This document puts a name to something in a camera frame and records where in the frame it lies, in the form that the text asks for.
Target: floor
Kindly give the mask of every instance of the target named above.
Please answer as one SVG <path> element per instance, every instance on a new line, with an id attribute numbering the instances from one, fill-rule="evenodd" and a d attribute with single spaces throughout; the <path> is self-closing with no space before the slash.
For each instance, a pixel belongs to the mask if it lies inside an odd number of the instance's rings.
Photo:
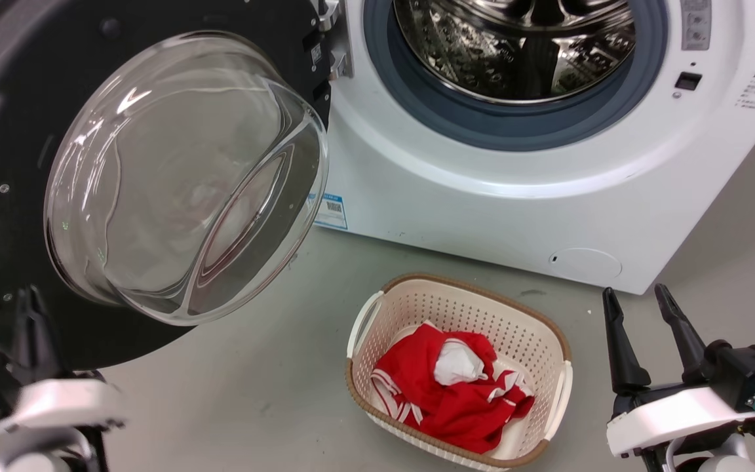
<path id="1" fill-rule="evenodd" d="M 644 470 L 611 457 L 600 289 L 315 228 L 284 273 L 238 313 L 105 374 L 132 421 L 107 437 L 114 470 L 462 469 L 383 432 L 343 379 L 360 305 L 396 275 L 423 271 L 500 292 L 555 320 L 573 349 L 575 386 L 551 447 L 524 468 Z M 669 263 L 667 284 L 709 342 L 755 344 L 755 150 Z M 653 296 L 621 296 L 626 326 L 654 383 L 680 360 Z M 755 440 L 750 444 L 755 461 Z"/>

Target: brown basket rim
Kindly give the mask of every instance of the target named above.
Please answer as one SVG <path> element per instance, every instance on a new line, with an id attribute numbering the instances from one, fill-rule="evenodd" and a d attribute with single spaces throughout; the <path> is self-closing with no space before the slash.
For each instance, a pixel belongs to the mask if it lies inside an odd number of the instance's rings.
<path id="1" fill-rule="evenodd" d="M 445 277 L 441 277 L 438 275 L 414 273 L 414 274 L 401 275 L 399 277 L 396 277 L 392 281 L 389 281 L 389 283 L 383 286 L 383 292 L 384 293 L 389 292 L 390 290 L 392 290 L 393 287 L 398 286 L 398 284 L 402 282 L 406 282 L 406 281 L 413 281 L 413 280 L 432 281 L 432 282 L 444 284 L 446 286 L 452 286 L 452 287 L 456 287 L 462 290 L 468 290 L 468 292 L 476 293 L 477 295 L 485 296 L 485 298 L 491 298 L 492 300 L 496 302 L 503 303 L 503 305 L 507 305 L 507 307 L 512 307 L 512 308 L 515 308 L 516 310 L 523 311 L 527 315 L 530 315 L 530 317 L 533 317 L 534 319 L 537 319 L 539 322 L 542 322 L 544 325 L 548 326 L 548 328 L 551 329 L 552 332 L 555 333 L 555 337 L 558 338 L 558 343 L 560 343 L 561 345 L 561 351 L 563 352 L 564 360 L 571 361 L 570 344 L 567 342 L 567 338 L 564 337 L 564 333 L 561 332 L 560 328 L 558 328 L 558 325 L 556 325 L 552 320 L 548 319 L 548 317 L 543 316 L 543 314 L 539 313 L 538 311 L 533 310 L 532 308 L 526 307 L 526 305 L 522 305 L 516 301 L 513 301 L 510 298 L 506 298 L 505 296 L 499 295 L 498 293 L 490 292 L 490 290 L 485 290 L 485 289 L 482 289 L 477 286 L 473 286 L 465 282 L 454 281 L 452 279 L 447 279 Z M 442 449 L 443 451 L 447 451 L 451 454 L 458 455 L 459 457 L 464 457 L 465 459 L 468 459 L 468 460 L 473 460 L 474 462 L 484 463 L 492 467 L 498 467 L 502 469 L 512 469 L 514 467 L 519 467 L 522 465 L 526 465 L 527 463 L 533 462 L 538 457 L 540 457 L 540 454 L 542 454 L 543 451 L 545 451 L 545 449 L 549 445 L 549 440 L 541 439 L 541 441 L 537 444 L 537 446 L 535 446 L 534 449 L 530 451 L 530 453 L 522 455 L 521 457 L 518 457 L 512 460 L 500 460 L 500 459 L 487 457 L 482 454 L 473 453 L 471 451 L 468 451 L 467 449 L 459 448 L 452 444 L 438 440 L 435 437 L 429 436 L 428 434 L 424 434 L 413 427 L 407 426 L 403 424 L 402 422 L 391 418 L 389 415 L 386 415 L 386 413 L 383 413 L 380 410 L 376 409 L 368 401 L 366 401 L 363 397 L 361 397 L 360 393 L 358 393 L 357 389 L 354 387 L 353 368 L 354 368 L 354 361 L 352 359 L 347 359 L 347 364 L 345 364 L 345 383 L 347 383 L 348 392 L 349 394 L 351 394 L 351 398 L 354 399 L 354 402 L 357 403 L 357 406 L 365 410 L 365 412 L 368 413 L 369 415 L 375 416 L 376 418 L 380 419 L 386 424 L 389 424 L 392 427 L 398 430 L 401 430 L 402 432 L 412 437 L 415 437 L 416 439 L 419 439 L 420 441 L 428 443 L 431 446 Z"/>

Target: red clothing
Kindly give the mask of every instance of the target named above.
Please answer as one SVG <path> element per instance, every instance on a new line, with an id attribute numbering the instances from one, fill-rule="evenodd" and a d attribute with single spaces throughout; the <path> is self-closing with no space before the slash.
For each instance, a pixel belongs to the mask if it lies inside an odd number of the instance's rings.
<path id="1" fill-rule="evenodd" d="M 450 386 L 436 382 L 435 364 L 448 340 L 467 344 L 482 359 L 488 379 Z M 496 359 L 485 336 L 443 332 L 425 323 L 381 357 L 372 383 L 393 418 L 482 454 L 497 447 L 503 426 L 513 418 L 524 418 L 534 403 L 521 373 L 506 370 L 494 379 Z"/>

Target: blue and white sticker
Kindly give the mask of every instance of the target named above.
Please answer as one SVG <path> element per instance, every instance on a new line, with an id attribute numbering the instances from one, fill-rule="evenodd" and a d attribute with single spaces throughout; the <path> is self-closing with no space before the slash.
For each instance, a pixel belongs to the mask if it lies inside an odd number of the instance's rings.
<path id="1" fill-rule="evenodd" d="M 308 196 L 310 203 L 315 199 L 317 199 L 317 195 L 315 194 Z M 342 197 L 329 193 L 323 194 L 320 209 L 317 212 L 317 219 L 314 220 L 314 223 L 321 226 L 348 230 L 348 223 L 345 221 L 345 204 L 342 203 Z"/>

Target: transparent glass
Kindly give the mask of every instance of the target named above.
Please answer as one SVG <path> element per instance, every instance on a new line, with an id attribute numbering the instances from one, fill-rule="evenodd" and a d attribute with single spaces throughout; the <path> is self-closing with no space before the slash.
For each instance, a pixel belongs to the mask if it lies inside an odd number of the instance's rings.
<path id="1" fill-rule="evenodd" d="M 46 191 L 48 253 L 86 298 L 198 325 L 284 268 L 327 172 L 320 117 L 254 45 L 168 39 L 118 69 L 69 128 Z"/>

